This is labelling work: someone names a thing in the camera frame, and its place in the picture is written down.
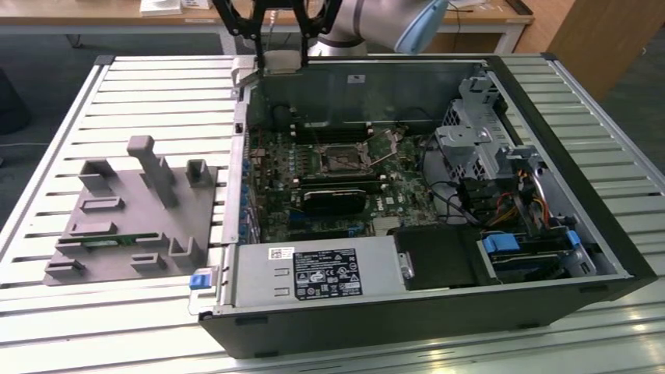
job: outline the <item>table leg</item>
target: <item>table leg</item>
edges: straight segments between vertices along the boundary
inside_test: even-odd
[[[67,37],[67,41],[69,42],[69,45],[72,46],[72,48],[83,47],[81,34],[79,34],[79,35],[67,34],[67,35],[64,35],[64,37]]]
[[[516,24],[506,27],[506,31],[504,31],[501,39],[498,39],[497,48],[494,49],[497,55],[508,54],[514,51],[524,27],[524,24]]]
[[[225,55],[237,55],[239,54],[239,49],[236,48],[236,38],[233,35],[229,34],[229,31],[225,29],[225,27],[220,27],[220,42],[221,42],[221,49]]]

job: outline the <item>blue latch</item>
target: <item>blue latch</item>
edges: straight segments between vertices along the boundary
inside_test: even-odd
[[[582,244],[578,233],[574,230],[568,230],[565,236],[568,236],[568,240],[570,241],[573,248]]]
[[[212,275],[211,274],[193,274],[189,278],[189,289],[191,290],[205,290],[212,287]]]
[[[518,251],[520,243],[517,243],[516,235],[513,234],[490,234],[482,240],[486,253]]]

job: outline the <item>aluminum extrusion table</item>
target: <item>aluminum extrusion table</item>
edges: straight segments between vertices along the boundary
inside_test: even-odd
[[[9,372],[652,372],[665,365],[665,281],[590,305],[548,327],[235,360],[187,311],[188,277],[56,288],[40,284],[87,157],[115,169],[132,135],[169,165],[229,162],[228,56],[116,58],[95,65],[0,234],[0,366]],[[665,274],[665,179],[557,61],[505,63],[658,275]],[[526,131],[517,127],[529,142]],[[209,258],[220,257],[220,171]]]

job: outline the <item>barcode sticker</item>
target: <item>barcode sticker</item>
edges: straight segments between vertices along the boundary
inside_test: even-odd
[[[275,247],[268,249],[268,259],[293,259],[295,247]]]

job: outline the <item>motherboard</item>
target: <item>motherboard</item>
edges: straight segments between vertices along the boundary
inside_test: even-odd
[[[396,125],[253,131],[261,242],[381,236],[434,224],[418,168],[422,140]]]

